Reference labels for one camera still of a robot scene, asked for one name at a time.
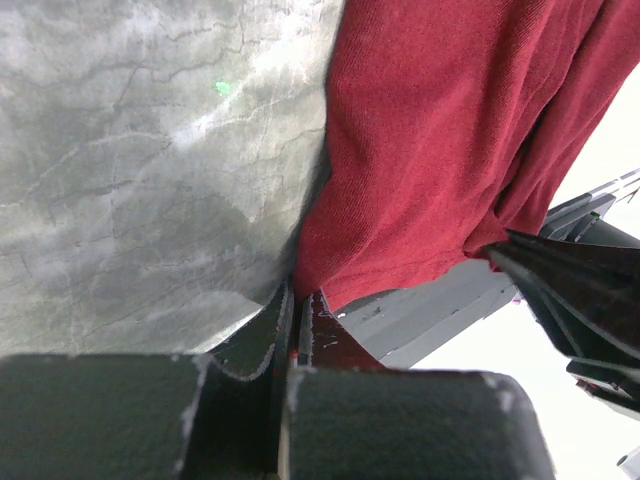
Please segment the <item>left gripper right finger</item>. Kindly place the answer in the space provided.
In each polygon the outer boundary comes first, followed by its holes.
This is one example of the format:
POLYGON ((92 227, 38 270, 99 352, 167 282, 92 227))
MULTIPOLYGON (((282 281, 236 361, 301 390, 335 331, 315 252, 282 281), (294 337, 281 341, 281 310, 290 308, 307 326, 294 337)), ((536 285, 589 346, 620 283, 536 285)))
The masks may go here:
POLYGON ((550 479, 533 405, 511 377, 390 369, 304 304, 287 382, 291 479, 550 479))

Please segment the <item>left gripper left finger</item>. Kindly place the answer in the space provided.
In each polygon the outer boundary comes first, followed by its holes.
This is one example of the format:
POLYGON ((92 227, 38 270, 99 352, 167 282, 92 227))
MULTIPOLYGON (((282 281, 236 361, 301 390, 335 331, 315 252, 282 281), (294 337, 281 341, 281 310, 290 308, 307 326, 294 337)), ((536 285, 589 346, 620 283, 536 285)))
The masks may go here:
POLYGON ((5 479, 262 479, 278 468, 293 293, 203 354, 6 356, 5 479))

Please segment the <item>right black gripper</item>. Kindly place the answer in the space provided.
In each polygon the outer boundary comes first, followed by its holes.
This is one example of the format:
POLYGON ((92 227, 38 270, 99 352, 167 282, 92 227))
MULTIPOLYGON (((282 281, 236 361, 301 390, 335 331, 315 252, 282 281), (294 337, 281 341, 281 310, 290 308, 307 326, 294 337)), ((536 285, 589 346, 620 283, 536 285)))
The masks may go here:
POLYGON ((639 250, 516 231, 484 248, 525 298, 576 386, 639 419, 639 250))

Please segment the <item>dark red t-shirt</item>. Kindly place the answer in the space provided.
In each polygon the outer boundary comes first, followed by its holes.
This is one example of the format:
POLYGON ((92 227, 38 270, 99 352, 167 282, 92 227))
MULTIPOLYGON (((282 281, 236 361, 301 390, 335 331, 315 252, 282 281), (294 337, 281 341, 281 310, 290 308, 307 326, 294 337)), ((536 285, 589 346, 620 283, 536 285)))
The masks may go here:
POLYGON ((347 2, 298 297, 340 309, 539 232, 638 62, 635 1, 347 2))

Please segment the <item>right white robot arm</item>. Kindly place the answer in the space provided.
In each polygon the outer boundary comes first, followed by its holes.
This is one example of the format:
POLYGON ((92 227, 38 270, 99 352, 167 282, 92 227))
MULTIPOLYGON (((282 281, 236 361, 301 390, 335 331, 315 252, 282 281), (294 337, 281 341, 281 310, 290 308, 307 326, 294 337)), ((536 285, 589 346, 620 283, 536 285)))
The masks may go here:
POLYGON ((407 367, 512 300, 532 309, 567 372, 591 397, 639 414, 639 241, 606 221, 639 195, 639 174, 552 208, 538 236, 512 234, 439 280, 341 309, 342 325, 378 360, 407 367))

